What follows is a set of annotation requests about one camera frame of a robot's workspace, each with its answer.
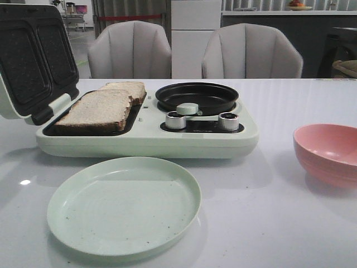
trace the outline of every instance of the glossy table surface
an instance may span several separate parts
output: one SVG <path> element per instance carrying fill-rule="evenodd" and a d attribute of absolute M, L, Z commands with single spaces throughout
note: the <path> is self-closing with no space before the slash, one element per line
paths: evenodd
<path fill-rule="evenodd" d="M 112 81 L 80 80 L 78 88 L 84 93 Z M 143 81 L 159 89 L 187 80 Z M 177 244 L 130 263 L 75 252 L 46 221 L 55 190 L 106 159 L 47 155 L 36 145 L 39 127 L 0 118 L 0 267 L 356 267 L 357 190 L 306 174 L 292 134 L 310 123 L 357 127 L 357 81 L 208 81 L 239 92 L 259 127 L 259 143 L 242 159 L 170 159 L 198 180 L 199 215 Z"/>

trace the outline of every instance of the toast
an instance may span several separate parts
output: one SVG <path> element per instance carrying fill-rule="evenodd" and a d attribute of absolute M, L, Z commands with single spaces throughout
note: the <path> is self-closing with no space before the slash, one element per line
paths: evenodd
<path fill-rule="evenodd" d="M 133 98 L 133 105 L 141 105 L 145 99 L 146 91 L 143 82 L 114 82 L 107 83 L 105 86 L 101 87 L 99 90 L 126 90 L 129 91 Z"/>
<path fill-rule="evenodd" d="M 85 94 L 55 123 L 58 134 L 87 135 L 122 131 L 132 106 L 126 90 L 96 90 Z"/>

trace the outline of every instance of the chair backrest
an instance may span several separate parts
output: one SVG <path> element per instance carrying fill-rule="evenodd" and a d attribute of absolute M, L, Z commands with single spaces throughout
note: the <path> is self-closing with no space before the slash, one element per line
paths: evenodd
<path fill-rule="evenodd" d="M 202 61 L 202 77 L 300 78 L 303 60 L 278 29 L 241 23 L 215 30 Z"/>
<path fill-rule="evenodd" d="M 162 26 L 128 21 L 115 23 L 88 49 L 92 78 L 170 78 L 171 49 Z"/>

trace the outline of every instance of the frying pan handle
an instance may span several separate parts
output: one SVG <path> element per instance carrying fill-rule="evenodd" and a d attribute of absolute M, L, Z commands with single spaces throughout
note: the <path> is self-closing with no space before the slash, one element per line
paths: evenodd
<path fill-rule="evenodd" d="M 183 116 L 192 116 L 194 114 L 202 115 L 197 103 L 185 102 L 176 107 L 176 112 Z"/>

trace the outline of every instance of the plastic plate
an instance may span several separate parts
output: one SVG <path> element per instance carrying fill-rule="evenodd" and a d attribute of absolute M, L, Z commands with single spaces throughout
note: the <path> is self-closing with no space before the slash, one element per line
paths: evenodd
<path fill-rule="evenodd" d="M 140 259 L 173 245 L 196 217 L 201 191 L 181 166 L 125 157 L 90 166 L 52 196 L 47 221 L 65 245 Z"/>

